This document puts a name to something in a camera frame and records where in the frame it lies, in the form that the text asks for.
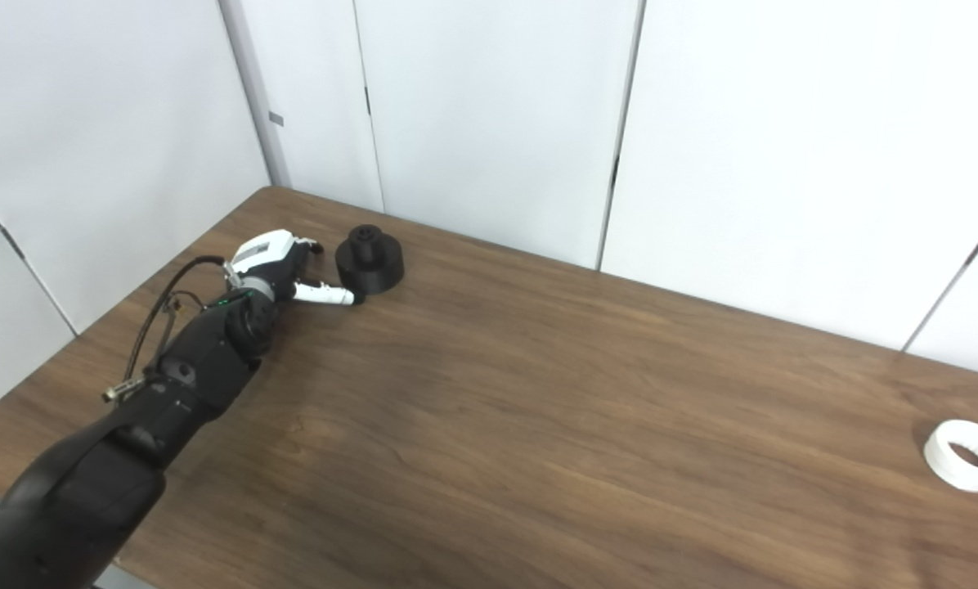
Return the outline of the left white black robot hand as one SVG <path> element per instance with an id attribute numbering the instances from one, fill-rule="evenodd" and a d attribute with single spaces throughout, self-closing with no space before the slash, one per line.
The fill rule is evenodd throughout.
<path id="1" fill-rule="evenodd" d="M 324 282 L 308 284 L 303 280 L 308 258 L 324 252 L 320 242 L 298 237 L 288 230 L 264 232 L 243 243 L 225 263 L 227 288 L 256 290 L 275 303 L 362 305 L 366 296 L 361 292 Z"/>

